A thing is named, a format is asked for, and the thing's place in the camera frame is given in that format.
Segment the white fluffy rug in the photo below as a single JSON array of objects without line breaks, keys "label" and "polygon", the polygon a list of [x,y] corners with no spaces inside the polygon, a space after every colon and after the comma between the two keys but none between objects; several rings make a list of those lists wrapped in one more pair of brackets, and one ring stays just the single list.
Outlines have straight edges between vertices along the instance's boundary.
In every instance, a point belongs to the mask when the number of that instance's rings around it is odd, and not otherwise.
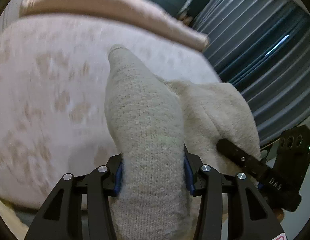
[{"label": "white fluffy rug", "polygon": [[17,217],[11,205],[2,200],[0,200],[0,216],[17,239],[25,239],[28,226]]}]

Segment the pink floral bed blanket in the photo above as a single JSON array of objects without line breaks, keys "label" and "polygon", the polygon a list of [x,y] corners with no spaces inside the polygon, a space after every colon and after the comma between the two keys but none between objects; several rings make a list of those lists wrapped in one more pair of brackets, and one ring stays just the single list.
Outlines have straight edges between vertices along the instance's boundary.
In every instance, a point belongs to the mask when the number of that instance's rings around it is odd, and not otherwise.
[{"label": "pink floral bed blanket", "polygon": [[36,15],[0,35],[0,198],[38,209],[65,173],[90,173],[116,148],[104,98],[120,44],[165,80],[220,78],[198,51],[130,24]]}]

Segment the pink folded duvet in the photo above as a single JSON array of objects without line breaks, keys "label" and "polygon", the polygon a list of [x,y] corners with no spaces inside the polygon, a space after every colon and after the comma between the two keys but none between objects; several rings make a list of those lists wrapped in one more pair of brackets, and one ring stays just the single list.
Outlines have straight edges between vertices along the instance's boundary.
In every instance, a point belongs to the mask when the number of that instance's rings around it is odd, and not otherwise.
[{"label": "pink folded duvet", "polygon": [[150,0],[25,0],[20,16],[68,13],[109,18],[148,30],[197,51],[208,48],[207,35],[198,33]]}]

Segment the grey striped curtain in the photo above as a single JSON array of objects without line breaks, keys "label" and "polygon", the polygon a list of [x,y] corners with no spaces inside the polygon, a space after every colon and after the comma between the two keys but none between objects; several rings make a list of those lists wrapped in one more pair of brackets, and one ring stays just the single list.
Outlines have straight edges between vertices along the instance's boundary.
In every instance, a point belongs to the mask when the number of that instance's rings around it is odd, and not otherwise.
[{"label": "grey striped curtain", "polygon": [[204,55],[244,97],[260,143],[310,115],[310,15],[292,0],[211,0],[193,28]]}]

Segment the beige knitted sweater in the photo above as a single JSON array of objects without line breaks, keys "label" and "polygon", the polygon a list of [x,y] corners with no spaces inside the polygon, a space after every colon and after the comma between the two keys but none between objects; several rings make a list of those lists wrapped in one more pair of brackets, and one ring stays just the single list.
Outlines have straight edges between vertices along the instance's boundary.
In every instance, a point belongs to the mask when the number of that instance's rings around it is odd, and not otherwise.
[{"label": "beige knitted sweater", "polygon": [[229,83],[166,81],[120,45],[108,59],[105,118],[123,160],[122,188],[110,202],[116,235],[191,239],[200,200],[186,189],[184,150],[221,173],[238,173],[216,144],[226,138],[259,158],[251,110]]}]

